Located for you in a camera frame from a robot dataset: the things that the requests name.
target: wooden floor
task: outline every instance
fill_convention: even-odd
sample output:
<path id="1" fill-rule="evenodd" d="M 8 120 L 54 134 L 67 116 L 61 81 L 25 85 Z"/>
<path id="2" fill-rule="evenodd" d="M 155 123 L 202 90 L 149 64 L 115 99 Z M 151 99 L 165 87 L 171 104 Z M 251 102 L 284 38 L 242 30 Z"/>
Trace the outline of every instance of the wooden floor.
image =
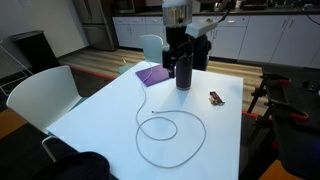
<path id="1" fill-rule="evenodd" d="M 107 52 L 86 49 L 61 59 L 59 62 L 60 64 L 69 65 L 77 69 L 116 78 L 119 76 L 118 68 L 120 66 L 126 63 L 140 62 L 143 59 L 143 53 L 139 51 L 118 49 L 115 52 Z M 252 100 L 251 92 L 253 92 L 255 87 L 258 87 L 261 82 L 259 76 L 262 75 L 262 70 L 260 67 L 210 61 L 207 71 L 242 77 L 244 79 L 242 109 L 248 109 Z M 265 111 L 263 103 L 265 101 L 265 98 L 260 98 L 253 113 L 263 114 Z"/>

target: chair leg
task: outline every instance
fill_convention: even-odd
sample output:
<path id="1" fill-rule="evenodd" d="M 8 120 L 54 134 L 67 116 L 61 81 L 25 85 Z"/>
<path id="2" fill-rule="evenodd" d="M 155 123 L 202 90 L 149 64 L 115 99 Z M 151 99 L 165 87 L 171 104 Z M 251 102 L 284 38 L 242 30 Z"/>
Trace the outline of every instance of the chair leg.
<path id="1" fill-rule="evenodd" d="M 45 142 L 49 139 L 52 139 L 52 138 L 56 138 L 54 136 L 48 136 L 46 137 L 44 140 L 42 140 L 41 144 L 43 146 L 43 148 L 47 151 L 48 155 L 51 157 L 51 159 L 56 162 L 57 159 L 53 156 L 52 152 L 50 151 L 49 147 L 45 144 Z"/>

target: black bag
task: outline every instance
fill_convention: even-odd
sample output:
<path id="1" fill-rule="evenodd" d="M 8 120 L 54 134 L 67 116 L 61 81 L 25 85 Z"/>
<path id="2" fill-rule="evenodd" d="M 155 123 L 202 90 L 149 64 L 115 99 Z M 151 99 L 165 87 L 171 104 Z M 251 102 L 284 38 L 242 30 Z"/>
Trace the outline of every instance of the black bag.
<path id="1" fill-rule="evenodd" d="M 32 180 L 107 180 L 108 160 L 94 152 L 77 153 L 59 159 L 38 172 Z"/>

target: kitchen counter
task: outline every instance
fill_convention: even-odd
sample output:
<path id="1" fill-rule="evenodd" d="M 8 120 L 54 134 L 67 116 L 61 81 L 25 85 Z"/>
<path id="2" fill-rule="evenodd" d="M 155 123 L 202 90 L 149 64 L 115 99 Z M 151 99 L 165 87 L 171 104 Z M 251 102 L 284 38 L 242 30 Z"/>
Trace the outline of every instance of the kitchen counter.
<path id="1" fill-rule="evenodd" d="M 224 12 L 210 12 L 203 11 L 193 13 L 193 16 L 216 16 L 223 15 Z M 299 14 L 320 14 L 320 8 L 313 8 L 310 10 L 301 10 L 300 8 L 267 8 L 264 10 L 231 10 L 229 15 L 299 15 Z M 162 11 L 148 11 L 135 14 L 113 14 L 114 17 L 128 17 L 128 16 L 162 16 Z"/>

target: white chair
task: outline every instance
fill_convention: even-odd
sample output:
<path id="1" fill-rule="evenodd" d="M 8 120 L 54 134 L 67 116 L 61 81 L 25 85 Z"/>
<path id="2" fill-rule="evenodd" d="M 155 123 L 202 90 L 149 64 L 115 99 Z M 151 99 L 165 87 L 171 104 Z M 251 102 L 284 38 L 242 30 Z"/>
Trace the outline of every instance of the white chair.
<path id="1" fill-rule="evenodd" d="M 148 34 L 140 36 L 140 44 L 144 53 L 145 61 L 162 63 L 163 40 L 160 36 Z M 136 64 L 127 64 L 118 69 L 123 74 Z"/>
<path id="2" fill-rule="evenodd" d="M 8 108 L 34 127 L 48 134 L 46 127 L 82 102 L 69 66 L 60 66 L 37 73 L 16 86 L 7 99 Z M 45 141 L 44 149 L 56 161 Z"/>

